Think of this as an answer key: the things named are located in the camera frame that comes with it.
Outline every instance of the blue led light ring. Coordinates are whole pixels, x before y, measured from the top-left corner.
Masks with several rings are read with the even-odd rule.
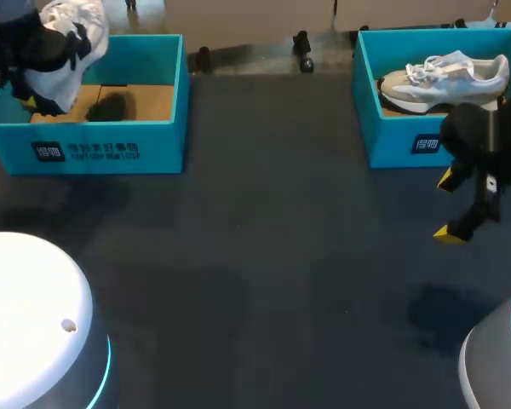
[[[102,382],[100,383],[99,390],[96,391],[95,397],[87,406],[87,409],[92,409],[95,406],[96,401],[99,399],[102,390],[104,389],[104,385],[106,384],[106,380],[108,379],[108,373],[110,372],[110,366],[112,365],[112,345],[110,344],[110,337],[108,337],[108,363],[106,364],[106,371],[104,372],[104,377],[102,378]]]

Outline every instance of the white sneaker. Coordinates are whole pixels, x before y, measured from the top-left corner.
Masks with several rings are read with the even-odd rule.
[[[408,64],[379,81],[381,95],[409,112],[424,113],[439,104],[472,102],[497,109],[497,97],[506,89],[509,63],[505,55],[495,60],[473,60],[461,51],[431,56],[423,65]]]
[[[53,72],[25,71],[26,83],[36,100],[54,103],[66,113],[78,97],[83,73],[108,50],[109,29],[100,0],[55,0],[43,8],[45,27],[66,36],[72,56]]]

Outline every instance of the dark gray table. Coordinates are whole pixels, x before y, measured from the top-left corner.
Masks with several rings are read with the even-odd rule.
[[[9,178],[0,230],[70,253],[104,310],[122,408],[461,409],[456,362],[511,296],[501,225],[443,170],[369,171],[347,75],[194,78],[181,176]]]

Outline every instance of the shoe box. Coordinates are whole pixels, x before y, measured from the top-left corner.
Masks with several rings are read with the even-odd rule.
[[[35,113],[31,124],[169,121],[173,105],[171,85],[82,85],[69,113],[56,117]]]
[[[382,104],[378,80],[407,64],[422,64],[430,55],[460,50],[474,59],[505,55],[510,77],[511,28],[412,29],[359,32],[353,61],[352,93],[365,151],[371,168],[449,166],[451,155],[439,143],[439,128],[447,109],[427,114],[398,112]]]
[[[15,176],[180,173],[188,108],[182,36],[110,36],[68,114],[31,114],[0,89],[0,159]]]

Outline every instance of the gray sneaker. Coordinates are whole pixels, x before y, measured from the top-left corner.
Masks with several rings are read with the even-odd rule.
[[[496,109],[497,97],[506,89],[509,63],[505,55],[494,60],[474,60],[460,51],[431,56],[424,64],[407,64],[380,82],[384,98],[409,112],[424,113],[439,104],[472,102]]]

